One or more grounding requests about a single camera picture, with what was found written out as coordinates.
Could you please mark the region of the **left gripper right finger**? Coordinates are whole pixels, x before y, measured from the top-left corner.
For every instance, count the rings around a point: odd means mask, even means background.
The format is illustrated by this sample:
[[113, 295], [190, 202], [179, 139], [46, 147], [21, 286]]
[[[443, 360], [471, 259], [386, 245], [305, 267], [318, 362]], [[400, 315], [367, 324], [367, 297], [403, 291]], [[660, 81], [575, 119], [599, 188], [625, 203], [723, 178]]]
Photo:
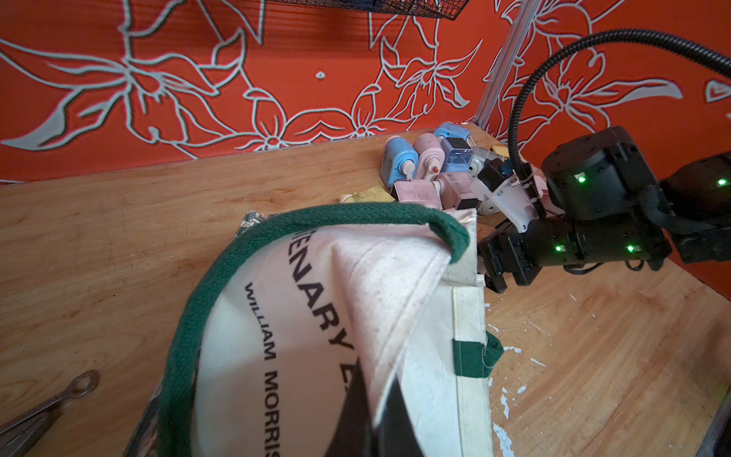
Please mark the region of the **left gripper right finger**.
[[391, 385], [381, 422], [376, 428], [376, 455], [381, 457], [424, 457], [411, 424], [399, 381]]

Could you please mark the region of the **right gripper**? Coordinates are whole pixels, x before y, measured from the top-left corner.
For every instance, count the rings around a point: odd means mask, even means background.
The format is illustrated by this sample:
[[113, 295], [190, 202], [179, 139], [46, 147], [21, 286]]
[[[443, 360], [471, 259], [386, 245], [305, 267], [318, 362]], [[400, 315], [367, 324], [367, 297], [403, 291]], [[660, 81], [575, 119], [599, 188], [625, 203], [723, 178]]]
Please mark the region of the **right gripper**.
[[583, 275], [605, 263], [636, 262], [660, 270], [671, 251], [661, 228], [632, 214], [588, 221], [537, 219], [523, 233], [506, 220], [478, 244], [485, 285], [496, 293], [506, 291], [507, 273], [518, 286], [529, 286], [547, 267]]

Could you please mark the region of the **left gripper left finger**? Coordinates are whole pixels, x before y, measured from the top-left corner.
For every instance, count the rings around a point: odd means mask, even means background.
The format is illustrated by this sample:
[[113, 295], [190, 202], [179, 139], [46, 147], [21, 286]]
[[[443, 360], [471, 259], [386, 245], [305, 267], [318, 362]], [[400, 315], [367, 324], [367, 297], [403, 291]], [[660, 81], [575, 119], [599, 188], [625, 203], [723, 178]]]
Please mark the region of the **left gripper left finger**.
[[367, 387], [357, 361], [336, 430], [325, 453], [327, 457], [377, 455], [377, 434], [372, 424]]

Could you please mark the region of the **yellow white pencil sharpener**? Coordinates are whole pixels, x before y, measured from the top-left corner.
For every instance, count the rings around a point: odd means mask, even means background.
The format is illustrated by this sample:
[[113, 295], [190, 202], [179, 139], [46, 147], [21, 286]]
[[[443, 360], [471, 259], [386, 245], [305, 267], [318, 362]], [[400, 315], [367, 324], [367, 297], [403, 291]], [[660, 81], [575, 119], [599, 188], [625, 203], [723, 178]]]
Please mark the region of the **yellow white pencil sharpener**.
[[490, 147], [490, 149], [491, 149], [491, 150], [492, 150], [492, 151], [493, 151], [493, 152], [494, 152], [495, 154], [498, 154], [498, 155], [500, 155], [500, 156], [504, 157], [504, 160], [508, 160], [508, 159], [510, 158], [510, 155], [509, 155], [509, 149], [508, 149], [508, 147], [507, 147], [506, 145], [503, 145], [503, 144], [497, 143], [497, 144], [493, 144], [493, 145], [492, 145], [492, 146]]

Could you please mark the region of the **white round pencil sharpener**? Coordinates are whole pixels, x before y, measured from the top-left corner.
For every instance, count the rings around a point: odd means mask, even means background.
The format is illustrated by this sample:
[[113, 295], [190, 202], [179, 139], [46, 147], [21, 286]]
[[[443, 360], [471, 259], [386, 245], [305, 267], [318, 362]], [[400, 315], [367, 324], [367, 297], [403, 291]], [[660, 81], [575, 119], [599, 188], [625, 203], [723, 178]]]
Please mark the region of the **white round pencil sharpener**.
[[489, 164], [492, 160], [501, 158], [502, 156], [496, 154], [493, 150], [487, 150], [485, 148], [475, 146], [472, 148], [472, 158], [469, 163], [468, 173], [472, 177], [477, 177], [484, 169], [485, 165]]

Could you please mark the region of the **pink square pencil sharpener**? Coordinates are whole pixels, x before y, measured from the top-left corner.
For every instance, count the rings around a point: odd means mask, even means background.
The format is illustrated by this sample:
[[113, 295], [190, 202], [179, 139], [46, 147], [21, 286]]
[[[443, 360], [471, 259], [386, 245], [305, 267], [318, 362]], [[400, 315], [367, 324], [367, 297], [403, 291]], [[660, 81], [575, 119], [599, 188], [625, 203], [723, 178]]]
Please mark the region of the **pink square pencil sharpener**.
[[418, 204], [430, 209], [443, 209], [441, 185], [430, 180], [404, 180], [393, 184], [390, 195], [398, 202]]

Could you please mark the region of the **white canvas tote bag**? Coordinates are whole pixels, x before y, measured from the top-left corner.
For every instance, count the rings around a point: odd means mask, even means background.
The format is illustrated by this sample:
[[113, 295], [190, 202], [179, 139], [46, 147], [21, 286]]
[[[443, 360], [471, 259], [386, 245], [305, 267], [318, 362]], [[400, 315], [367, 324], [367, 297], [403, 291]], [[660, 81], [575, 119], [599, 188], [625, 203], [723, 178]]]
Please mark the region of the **white canvas tote bag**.
[[493, 455], [477, 215], [365, 203], [249, 213], [196, 287], [129, 456], [325, 456], [359, 361], [425, 456]]

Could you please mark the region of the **light blue small sharpener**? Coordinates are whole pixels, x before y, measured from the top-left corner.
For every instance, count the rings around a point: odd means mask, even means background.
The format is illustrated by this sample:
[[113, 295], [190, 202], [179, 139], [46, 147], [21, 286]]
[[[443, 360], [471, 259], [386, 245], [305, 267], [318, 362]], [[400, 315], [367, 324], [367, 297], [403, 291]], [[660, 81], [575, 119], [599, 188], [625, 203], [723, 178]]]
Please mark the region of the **light blue small sharpener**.
[[442, 137], [441, 148], [445, 153], [442, 173], [467, 173], [472, 160], [472, 148], [462, 138]]

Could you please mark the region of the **blue square pencil sharpener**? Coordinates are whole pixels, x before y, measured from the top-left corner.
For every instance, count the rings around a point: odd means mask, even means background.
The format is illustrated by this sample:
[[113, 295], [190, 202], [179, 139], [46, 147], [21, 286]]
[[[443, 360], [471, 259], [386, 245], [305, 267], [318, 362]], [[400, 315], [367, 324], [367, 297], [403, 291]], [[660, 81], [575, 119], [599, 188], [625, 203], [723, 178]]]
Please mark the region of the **blue square pencil sharpener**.
[[462, 125], [451, 123], [451, 122], [445, 122], [445, 123], [441, 124], [434, 131], [434, 135], [437, 137], [445, 137], [445, 138], [460, 138], [460, 139], [466, 141], [466, 143], [468, 143], [470, 148], [476, 146], [476, 143], [474, 142], [474, 140], [471, 136], [471, 132], [468, 128], [466, 128]]

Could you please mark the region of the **blue pencil sharpener pink cap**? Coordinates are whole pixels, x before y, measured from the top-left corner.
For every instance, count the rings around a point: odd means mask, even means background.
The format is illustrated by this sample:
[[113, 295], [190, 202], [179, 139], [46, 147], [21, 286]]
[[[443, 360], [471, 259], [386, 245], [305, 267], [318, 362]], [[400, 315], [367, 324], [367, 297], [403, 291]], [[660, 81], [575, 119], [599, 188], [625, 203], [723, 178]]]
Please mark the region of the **blue pencil sharpener pink cap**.
[[380, 177], [386, 188], [391, 190], [397, 181], [415, 178], [419, 154], [405, 138], [394, 135], [386, 141], [380, 167]]

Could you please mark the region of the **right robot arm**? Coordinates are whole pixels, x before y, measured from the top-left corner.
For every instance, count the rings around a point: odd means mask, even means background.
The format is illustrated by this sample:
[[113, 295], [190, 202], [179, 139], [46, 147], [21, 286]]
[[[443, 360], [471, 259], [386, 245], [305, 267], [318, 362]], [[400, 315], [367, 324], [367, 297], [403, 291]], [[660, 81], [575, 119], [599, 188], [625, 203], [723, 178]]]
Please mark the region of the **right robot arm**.
[[565, 59], [609, 43], [640, 44], [669, 51], [721, 76], [727, 56], [701, 44], [656, 30], [617, 29], [583, 37], [552, 54], [523, 85], [508, 123], [512, 165], [504, 173], [490, 161], [472, 182], [472, 192], [494, 203], [504, 221], [478, 244], [485, 286], [506, 290], [507, 275], [530, 285], [546, 267], [574, 275], [611, 262], [630, 270], [660, 270], [677, 251], [686, 264], [730, 258], [730, 156], [720, 153], [692, 162], [658, 180], [639, 147], [621, 127], [563, 144], [542, 165], [548, 195], [560, 209], [549, 216], [534, 171], [518, 149], [525, 103], [540, 80]]

